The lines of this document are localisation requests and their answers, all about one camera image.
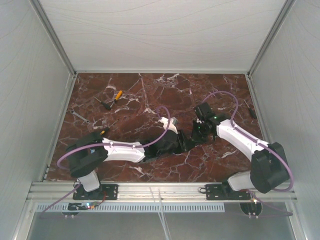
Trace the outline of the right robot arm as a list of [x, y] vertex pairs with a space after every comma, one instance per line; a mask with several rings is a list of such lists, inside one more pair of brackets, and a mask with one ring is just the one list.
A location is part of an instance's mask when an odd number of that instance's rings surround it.
[[245, 189], [256, 189], [266, 194], [291, 178], [281, 144], [270, 144], [255, 137], [232, 122], [228, 114], [215, 114], [207, 102], [197, 105], [194, 112], [197, 119], [193, 121], [191, 139], [195, 144], [206, 143], [208, 136], [219, 137], [250, 161], [250, 170], [235, 173], [221, 186], [225, 198], [232, 199]]

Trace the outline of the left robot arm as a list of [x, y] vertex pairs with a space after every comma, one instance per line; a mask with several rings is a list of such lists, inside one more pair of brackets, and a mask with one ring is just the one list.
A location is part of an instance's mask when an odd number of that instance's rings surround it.
[[91, 199], [99, 198], [103, 187], [96, 168], [106, 161], [148, 163], [168, 155], [179, 155], [195, 147], [182, 130], [168, 130], [162, 138], [152, 143], [120, 142], [107, 139], [97, 132], [90, 133], [67, 147], [70, 175], [78, 179]]

